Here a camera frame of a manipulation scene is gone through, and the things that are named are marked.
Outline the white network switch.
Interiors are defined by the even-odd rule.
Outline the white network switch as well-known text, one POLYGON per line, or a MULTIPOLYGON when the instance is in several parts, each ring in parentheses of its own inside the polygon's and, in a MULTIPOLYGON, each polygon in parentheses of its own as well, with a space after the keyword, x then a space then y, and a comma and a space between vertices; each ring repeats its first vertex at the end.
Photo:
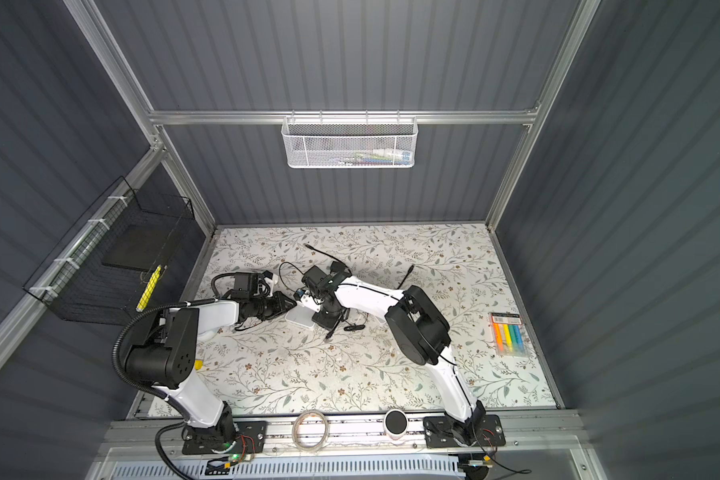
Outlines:
POLYGON ((313 330, 315 323, 312 320, 315 312, 307 307, 297 305, 285 314, 285 320, 300 328, 313 330))

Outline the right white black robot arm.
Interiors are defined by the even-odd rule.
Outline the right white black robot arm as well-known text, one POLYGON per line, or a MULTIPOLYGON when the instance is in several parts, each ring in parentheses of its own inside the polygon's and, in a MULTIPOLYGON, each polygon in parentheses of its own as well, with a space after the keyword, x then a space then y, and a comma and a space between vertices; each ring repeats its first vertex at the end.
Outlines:
POLYGON ((361 280, 341 262, 330 272, 312 267, 296 290, 297 304, 310 309, 315 320, 335 326, 344 314, 357 310, 382 319, 403 355, 429 373, 450 419, 450 435, 464 446, 476 442, 485 407, 470 391, 451 349, 450 324, 418 286, 389 289, 361 280))

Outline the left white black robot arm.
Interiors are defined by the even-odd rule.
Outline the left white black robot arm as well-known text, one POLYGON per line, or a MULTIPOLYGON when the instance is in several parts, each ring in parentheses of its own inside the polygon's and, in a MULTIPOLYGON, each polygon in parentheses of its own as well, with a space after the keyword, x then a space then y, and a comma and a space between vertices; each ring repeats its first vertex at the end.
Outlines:
POLYGON ((222 273, 211 279, 208 299, 141 312, 114 343, 116 374, 179 412, 187 441, 214 453, 254 448, 255 442, 235 425, 231 407, 200 379, 197 344, 226 327, 245 331, 250 318, 263 323, 294 309, 296 301, 278 291, 277 282, 270 271, 222 273))

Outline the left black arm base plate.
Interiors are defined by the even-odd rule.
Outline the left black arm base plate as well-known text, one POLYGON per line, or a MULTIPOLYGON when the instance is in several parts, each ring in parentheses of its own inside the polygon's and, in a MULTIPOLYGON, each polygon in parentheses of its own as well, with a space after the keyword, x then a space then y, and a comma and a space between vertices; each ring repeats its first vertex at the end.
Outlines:
POLYGON ((185 427, 181 438, 183 455, 233 456, 248 460, 263 452, 268 424, 265 421, 235 421, 231 429, 223 427, 185 427))

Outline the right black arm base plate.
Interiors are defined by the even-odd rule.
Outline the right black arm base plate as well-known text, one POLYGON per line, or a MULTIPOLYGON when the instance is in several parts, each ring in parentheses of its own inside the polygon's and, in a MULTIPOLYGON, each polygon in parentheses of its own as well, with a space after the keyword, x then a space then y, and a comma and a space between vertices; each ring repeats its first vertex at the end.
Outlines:
POLYGON ((477 447, 486 449, 506 445, 504 429, 497 415, 484 415, 475 426, 467 426, 452 418, 428 416, 423 419, 428 448, 477 447))

